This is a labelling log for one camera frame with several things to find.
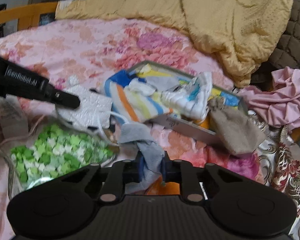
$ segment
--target pink bedsheet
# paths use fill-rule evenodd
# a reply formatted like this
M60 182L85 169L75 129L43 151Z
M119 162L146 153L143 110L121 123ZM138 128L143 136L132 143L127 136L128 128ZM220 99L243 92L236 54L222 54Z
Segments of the pink bedsheet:
M59 89L65 88L67 78L74 74L83 86L98 88L118 70L143 60L170 65L193 75L211 71L216 85L225 89L233 87L218 61L211 55L197 52L186 36L142 20L53 22L0 39L0 56L48 77ZM50 114L54 108L48 103L19 101L30 120ZM202 147L189 148L193 143L179 141L180 147L175 143L171 145L179 148L178 152L193 150L197 153ZM0 240L13 235L5 214L7 187L7 167L0 158Z

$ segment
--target yellow blanket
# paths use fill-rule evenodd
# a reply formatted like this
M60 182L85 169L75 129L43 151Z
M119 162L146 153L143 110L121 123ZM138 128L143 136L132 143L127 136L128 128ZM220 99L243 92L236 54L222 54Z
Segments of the yellow blanket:
M56 19L141 18L187 34L195 47L216 53L238 87L273 52L293 0L76 0Z

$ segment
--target striped cloth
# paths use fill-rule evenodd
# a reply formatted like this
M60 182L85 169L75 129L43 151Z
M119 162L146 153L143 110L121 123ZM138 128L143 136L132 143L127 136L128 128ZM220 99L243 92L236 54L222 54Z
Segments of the striped cloth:
M112 111L125 116L134 122L145 122L161 114L172 113L171 108L160 103L160 96L154 93L151 97L145 97L139 93L123 88L108 79L105 83L105 93L113 100Z

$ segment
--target wooden headboard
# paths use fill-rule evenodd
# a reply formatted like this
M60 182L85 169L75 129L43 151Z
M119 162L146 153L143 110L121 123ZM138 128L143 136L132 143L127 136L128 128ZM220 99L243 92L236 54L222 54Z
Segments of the wooden headboard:
M18 31L39 25L41 14L56 11L58 2L36 3L0 11L0 24L18 19Z

